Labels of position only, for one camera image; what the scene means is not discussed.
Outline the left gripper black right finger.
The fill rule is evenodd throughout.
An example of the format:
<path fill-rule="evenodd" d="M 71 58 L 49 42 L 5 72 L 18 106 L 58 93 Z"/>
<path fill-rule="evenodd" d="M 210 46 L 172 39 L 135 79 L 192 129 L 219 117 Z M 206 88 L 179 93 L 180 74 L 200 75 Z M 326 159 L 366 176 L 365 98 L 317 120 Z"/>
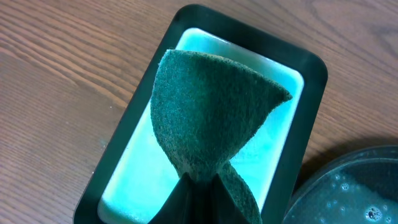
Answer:
<path fill-rule="evenodd" d="M 248 224 L 235 205 L 221 177 L 216 174 L 210 185 L 211 224 Z"/>

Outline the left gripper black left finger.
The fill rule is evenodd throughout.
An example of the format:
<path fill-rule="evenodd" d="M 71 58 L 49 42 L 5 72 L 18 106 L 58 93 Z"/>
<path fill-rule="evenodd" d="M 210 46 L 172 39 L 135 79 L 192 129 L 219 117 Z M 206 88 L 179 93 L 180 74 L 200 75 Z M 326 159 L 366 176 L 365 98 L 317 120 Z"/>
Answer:
<path fill-rule="evenodd" d="M 149 224 L 200 224 L 202 188 L 184 173 Z"/>

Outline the green scrub sponge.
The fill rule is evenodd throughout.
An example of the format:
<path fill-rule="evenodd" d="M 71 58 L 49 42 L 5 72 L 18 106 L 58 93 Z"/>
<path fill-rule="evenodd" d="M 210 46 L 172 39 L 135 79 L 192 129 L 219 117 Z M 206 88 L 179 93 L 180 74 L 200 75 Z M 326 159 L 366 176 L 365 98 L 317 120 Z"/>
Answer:
<path fill-rule="evenodd" d="M 216 174 L 249 223 L 262 221 L 247 183 L 231 165 L 268 115 L 289 101 L 280 84 L 234 60 L 169 49 L 155 75 L 150 117 L 155 138 L 177 171 L 202 188 L 201 223 L 211 223 Z"/>

